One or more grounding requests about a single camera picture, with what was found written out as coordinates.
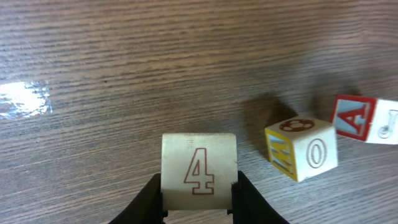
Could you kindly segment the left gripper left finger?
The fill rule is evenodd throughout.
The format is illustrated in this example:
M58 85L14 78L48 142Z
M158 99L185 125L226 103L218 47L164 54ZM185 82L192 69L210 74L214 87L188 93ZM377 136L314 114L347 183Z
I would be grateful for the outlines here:
M109 224L165 224L168 211L162 208L160 183L161 174L153 175L133 201Z

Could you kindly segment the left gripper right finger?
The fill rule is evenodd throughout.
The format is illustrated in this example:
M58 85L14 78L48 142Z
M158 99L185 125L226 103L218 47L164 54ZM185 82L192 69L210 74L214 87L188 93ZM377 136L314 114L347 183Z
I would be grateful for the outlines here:
M234 224L289 224L240 170L238 181L231 186L231 195L232 209L227 209L227 214L233 215Z

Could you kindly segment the wooden block number four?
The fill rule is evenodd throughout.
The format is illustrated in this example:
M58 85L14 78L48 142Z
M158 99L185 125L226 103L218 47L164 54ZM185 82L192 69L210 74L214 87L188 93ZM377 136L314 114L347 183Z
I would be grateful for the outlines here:
M231 209L231 188L237 181L234 134L162 135L163 210Z

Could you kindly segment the wooden block yellow side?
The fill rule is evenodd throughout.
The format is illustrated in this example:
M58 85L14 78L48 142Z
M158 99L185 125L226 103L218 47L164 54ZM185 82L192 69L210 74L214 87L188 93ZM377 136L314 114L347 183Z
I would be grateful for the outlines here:
M271 164L297 182L338 166L336 130L330 122L296 116L264 132Z

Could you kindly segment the wooden block red A side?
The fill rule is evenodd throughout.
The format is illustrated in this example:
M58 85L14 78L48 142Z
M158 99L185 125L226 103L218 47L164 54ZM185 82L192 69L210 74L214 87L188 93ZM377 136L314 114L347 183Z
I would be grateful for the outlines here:
M397 102L337 95L331 122L339 135L373 144L397 144Z

